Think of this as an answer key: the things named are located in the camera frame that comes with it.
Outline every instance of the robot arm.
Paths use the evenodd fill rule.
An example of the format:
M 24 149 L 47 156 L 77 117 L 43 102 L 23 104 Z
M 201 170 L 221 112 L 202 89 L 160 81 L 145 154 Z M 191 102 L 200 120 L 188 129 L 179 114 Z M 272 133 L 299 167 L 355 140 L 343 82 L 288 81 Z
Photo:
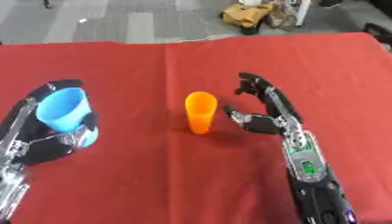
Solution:
M 240 73 L 240 77 L 243 80 L 235 93 L 255 95 L 266 105 L 268 115 L 244 115 L 231 106 L 225 110 L 245 130 L 282 137 L 290 189 L 302 222 L 357 223 L 352 206 L 324 159 L 315 136 L 302 128 L 302 118 L 288 98 L 260 76 Z
M 53 133 L 35 111 L 48 95 L 62 88 L 79 88 L 80 80 L 51 81 L 19 101 L 0 125 L 0 223 L 9 220 L 29 189 L 24 167 L 62 158 L 81 147 L 96 126 L 89 114 L 74 133 Z

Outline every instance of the prosthetic hand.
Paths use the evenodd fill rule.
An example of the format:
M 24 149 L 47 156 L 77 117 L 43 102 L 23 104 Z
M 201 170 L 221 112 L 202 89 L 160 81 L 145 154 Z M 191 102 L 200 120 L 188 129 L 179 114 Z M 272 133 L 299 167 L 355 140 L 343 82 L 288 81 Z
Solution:
M 315 136 L 302 129 L 302 118 L 287 97 L 260 76 L 240 73 L 240 77 L 241 86 L 235 93 L 255 95 L 266 105 L 268 115 L 246 115 L 232 106 L 225 106 L 226 113 L 245 130 L 282 137 L 287 177 L 302 222 L 357 223 L 353 209 L 325 161 Z
M 80 80 L 51 81 L 19 101 L 0 126 L 0 223 L 12 213 L 30 185 L 24 167 L 62 158 L 82 147 L 96 127 L 96 115 L 84 117 L 74 133 L 55 133 L 37 120 L 35 111 L 45 97 L 62 88 L 79 88 Z

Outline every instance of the clutter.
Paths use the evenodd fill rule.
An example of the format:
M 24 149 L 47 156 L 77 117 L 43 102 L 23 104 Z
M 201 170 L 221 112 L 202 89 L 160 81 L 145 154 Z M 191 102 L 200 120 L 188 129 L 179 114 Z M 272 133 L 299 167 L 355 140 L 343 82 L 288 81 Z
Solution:
M 290 27 L 296 24 L 296 12 L 288 4 L 275 5 L 268 15 L 268 22 L 272 28 Z
M 248 7 L 256 7 L 260 5 L 263 1 L 262 0 L 240 0 L 240 3 L 244 4 Z
M 239 0 L 226 8 L 220 18 L 239 26 L 244 35 L 259 32 L 265 18 L 272 28 L 301 26 L 312 0 Z
M 224 22 L 237 25 L 244 35 L 256 34 L 261 22 L 273 9 L 273 3 L 262 3 L 257 7 L 248 7 L 242 3 L 235 3 L 221 13 Z

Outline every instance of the robotic finger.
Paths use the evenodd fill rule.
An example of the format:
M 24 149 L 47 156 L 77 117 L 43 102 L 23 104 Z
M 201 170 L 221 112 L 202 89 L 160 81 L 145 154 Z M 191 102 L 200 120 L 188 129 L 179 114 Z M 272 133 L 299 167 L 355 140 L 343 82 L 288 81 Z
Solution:
M 84 117 L 73 133 L 54 133 L 35 116 L 40 102 L 63 88 L 80 88 L 80 80 L 56 80 L 30 92 L 19 101 L 0 125 L 0 223 L 10 218 L 30 188 L 26 165 L 62 158 L 84 147 L 97 125 L 96 114 Z
M 224 110 L 228 117 L 238 123 L 247 131 L 276 135 L 279 134 L 279 128 L 275 124 L 275 120 L 271 116 L 259 114 L 243 114 L 238 112 L 233 106 L 226 105 Z
M 302 118 L 288 98 L 261 76 L 240 73 L 240 78 L 235 93 L 255 95 L 266 105 L 268 116 L 243 114 L 231 106 L 225 111 L 245 130 L 282 137 L 291 194 L 303 223 L 358 223 L 316 137 L 302 128 Z

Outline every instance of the plastic cup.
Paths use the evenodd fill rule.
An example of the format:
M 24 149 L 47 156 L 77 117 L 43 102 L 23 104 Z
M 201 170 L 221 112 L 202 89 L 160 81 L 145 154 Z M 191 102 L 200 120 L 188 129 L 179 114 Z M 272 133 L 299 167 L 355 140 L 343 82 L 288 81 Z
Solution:
M 38 105 L 36 117 L 56 132 L 71 133 L 89 113 L 91 107 L 86 92 L 79 87 L 69 87 L 48 95 Z M 97 137 L 98 129 L 95 129 L 83 146 L 92 144 Z
M 195 134 L 209 131 L 218 106 L 215 96 L 207 92 L 193 92 L 185 99 L 185 109 L 189 127 Z

